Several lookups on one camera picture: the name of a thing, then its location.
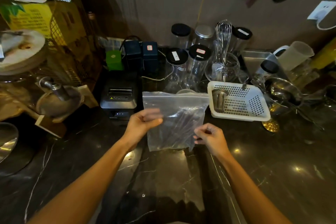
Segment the metal balloon whisk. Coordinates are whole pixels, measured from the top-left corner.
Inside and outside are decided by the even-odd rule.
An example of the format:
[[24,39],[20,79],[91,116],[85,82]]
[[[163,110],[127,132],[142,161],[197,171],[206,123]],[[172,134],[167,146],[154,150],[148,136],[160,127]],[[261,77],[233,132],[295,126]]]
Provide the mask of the metal balloon whisk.
[[232,34],[232,24],[228,20],[223,20],[216,27],[217,47],[215,62],[226,63],[226,54]]

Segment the wall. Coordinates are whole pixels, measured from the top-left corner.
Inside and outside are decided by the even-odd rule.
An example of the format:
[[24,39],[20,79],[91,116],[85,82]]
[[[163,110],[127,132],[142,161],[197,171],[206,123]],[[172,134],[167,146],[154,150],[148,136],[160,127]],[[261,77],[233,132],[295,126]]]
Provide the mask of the wall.
[[[247,8],[245,0],[83,0],[93,10],[102,30],[110,36],[135,34],[144,40],[169,44],[170,27],[182,22],[191,27],[197,23],[215,25],[229,19],[233,25],[245,26],[254,33],[250,48],[277,48],[301,40],[319,49],[335,30],[318,30],[306,18],[322,0],[257,0]],[[334,9],[320,26],[336,24]]]

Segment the white plastic basket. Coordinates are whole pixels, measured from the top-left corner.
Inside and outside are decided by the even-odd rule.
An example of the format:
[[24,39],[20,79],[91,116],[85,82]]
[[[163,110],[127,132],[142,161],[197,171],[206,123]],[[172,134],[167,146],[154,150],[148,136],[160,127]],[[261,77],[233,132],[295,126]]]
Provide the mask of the white plastic basket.
[[[229,92],[224,98],[223,112],[216,112],[213,107],[212,91],[223,89]],[[245,121],[268,121],[271,118],[265,98],[261,90],[253,85],[247,85],[242,89],[242,84],[231,82],[209,82],[208,94],[210,100],[210,110],[212,117],[245,120]]]

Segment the yellow cardboard box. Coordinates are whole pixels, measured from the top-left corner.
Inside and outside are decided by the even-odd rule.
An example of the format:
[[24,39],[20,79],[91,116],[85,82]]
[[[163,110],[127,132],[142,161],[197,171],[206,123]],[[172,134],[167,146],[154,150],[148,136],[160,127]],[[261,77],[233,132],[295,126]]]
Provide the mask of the yellow cardboard box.
[[58,45],[70,45],[86,36],[77,6],[63,1],[0,0],[0,13],[12,30],[33,29]]

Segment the black cord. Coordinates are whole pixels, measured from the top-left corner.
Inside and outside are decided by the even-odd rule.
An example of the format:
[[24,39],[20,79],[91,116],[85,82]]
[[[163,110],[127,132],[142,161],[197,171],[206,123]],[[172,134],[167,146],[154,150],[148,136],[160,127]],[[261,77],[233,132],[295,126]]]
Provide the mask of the black cord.
[[134,38],[138,39],[139,42],[141,42],[141,38],[140,38],[140,37],[138,37],[138,36],[136,36],[136,35],[129,35],[129,36],[126,37],[126,38],[124,39],[124,41],[121,43],[120,48],[119,48],[120,51],[121,51],[121,48],[122,48],[123,45],[124,45],[124,42],[126,42],[126,40],[128,40],[128,39],[131,38],[131,37],[134,37]]

